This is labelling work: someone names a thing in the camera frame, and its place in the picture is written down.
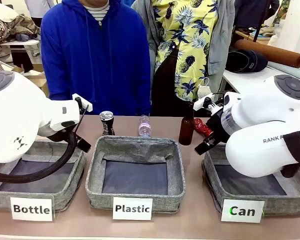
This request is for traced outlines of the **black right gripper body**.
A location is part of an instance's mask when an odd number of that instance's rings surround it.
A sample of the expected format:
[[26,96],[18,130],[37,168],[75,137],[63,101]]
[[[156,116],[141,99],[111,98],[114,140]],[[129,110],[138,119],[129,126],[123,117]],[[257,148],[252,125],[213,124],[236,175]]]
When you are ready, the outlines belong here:
[[226,143],[230,138],[230,135],[224,130],[221,122],[223,110],[220,109],[218,112],[213,114],[210,119],[206,122],[208,128],[212,131],[209,136],[209,144],[217,145],[219,143]]

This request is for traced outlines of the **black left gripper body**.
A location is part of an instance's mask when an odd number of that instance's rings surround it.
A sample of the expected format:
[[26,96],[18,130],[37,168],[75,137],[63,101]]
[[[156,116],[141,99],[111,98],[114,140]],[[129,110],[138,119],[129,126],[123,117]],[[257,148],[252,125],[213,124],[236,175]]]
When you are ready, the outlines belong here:
[[38,129],[37,134],[41,137],[46,137],[53,142],[65,141],[68,143],[70,139],[69,133],[74,130],[75,126],[76,124],[56,131],[53,130],[48,124],[46,124]]

